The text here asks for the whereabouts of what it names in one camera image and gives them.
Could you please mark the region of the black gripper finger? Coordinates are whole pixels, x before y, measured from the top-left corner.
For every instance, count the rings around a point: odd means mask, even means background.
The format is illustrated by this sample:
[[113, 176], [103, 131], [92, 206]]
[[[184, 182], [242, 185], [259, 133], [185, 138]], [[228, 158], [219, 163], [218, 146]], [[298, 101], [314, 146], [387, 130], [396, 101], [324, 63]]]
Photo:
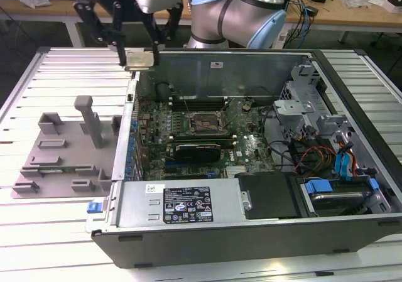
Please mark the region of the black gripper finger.
[[160, 50], [164, 49], [166, 40], [170, 41], [175, 37], [183, 13], [183, 2], [177, 2], [172, 8], [167, 9], [167, 12], [168, 21], [162, 30], [159, 29], [153, 14], [143, 13], [141, 18], [152, 41], [154, 66], [159, 65]]
[[90, 34], [98, 43], [105, 43], [119, 57], [120, 66], [126, 65], [126, 52], [122, 45], [122, 11], [119, 2], [114, 2], [112, 11], [112, 24], [106, 28], [94, 10], [94, 3], [89, 0], [77, 0], [74, 9], [88, 27]]

